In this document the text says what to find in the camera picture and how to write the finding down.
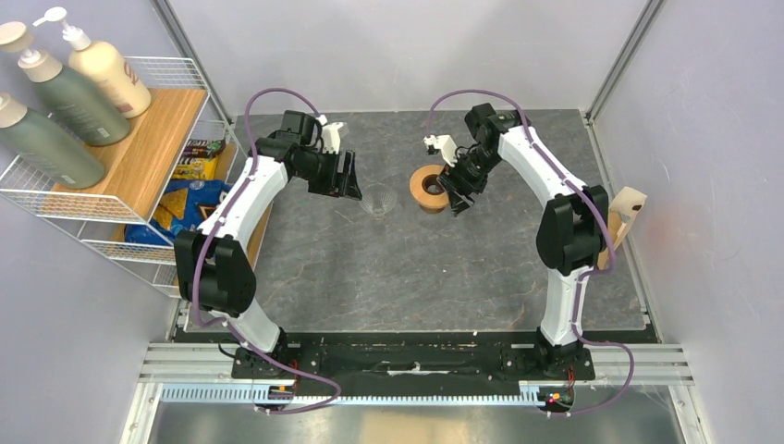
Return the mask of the clear glass dripper cone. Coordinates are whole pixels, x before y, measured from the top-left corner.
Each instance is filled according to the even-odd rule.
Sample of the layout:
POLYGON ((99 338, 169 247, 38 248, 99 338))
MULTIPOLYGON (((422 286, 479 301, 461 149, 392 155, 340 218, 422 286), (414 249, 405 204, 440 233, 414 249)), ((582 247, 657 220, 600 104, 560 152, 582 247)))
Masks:
POLYGON ((360 207, 368 215, 383 219, 397 203, 398 195, 391 187, 374 183, 363 189, 360 207))

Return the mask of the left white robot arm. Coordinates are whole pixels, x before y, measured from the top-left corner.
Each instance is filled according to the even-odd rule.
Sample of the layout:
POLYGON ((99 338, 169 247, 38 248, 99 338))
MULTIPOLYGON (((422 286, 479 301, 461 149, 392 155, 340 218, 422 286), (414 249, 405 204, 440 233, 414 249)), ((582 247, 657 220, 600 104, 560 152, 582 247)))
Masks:
POLYGON ((341 147, 347 133, 344 122, 285 112, 277 130, 253 142, 238 181, 217 208, 197 228, 175 237, 179 292, 190 303, 193 321, 207 327, 202 314, 210 314, 255 352, 255 366, 271 378, 287 372, 290 354, 278 346, 282 328, 256 299, 251 237, 292 179, 306 181, 312 194, 361 200, 355 153, 341 147))

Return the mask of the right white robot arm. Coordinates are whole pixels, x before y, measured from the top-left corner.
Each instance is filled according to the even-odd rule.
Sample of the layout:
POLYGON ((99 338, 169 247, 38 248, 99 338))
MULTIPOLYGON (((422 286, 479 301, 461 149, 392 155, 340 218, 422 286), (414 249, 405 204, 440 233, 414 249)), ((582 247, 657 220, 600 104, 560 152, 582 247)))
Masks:
POLYGON ((584 351, 582 309, 587 283, 607 246, 608 195, 603 186, 589 187, 570 173, 521 111, 498 112, 480 104, 464 121, 473 139, 469 147, 457 146, 448 135, 424 140, 429 153, 440 153, 446 163, 437 181, 458 215, 484 191, 490 172, 506 162, 543 206, 535 246, 547 269, 547 296, 529 366, 543 377, 559 377, 584 351))

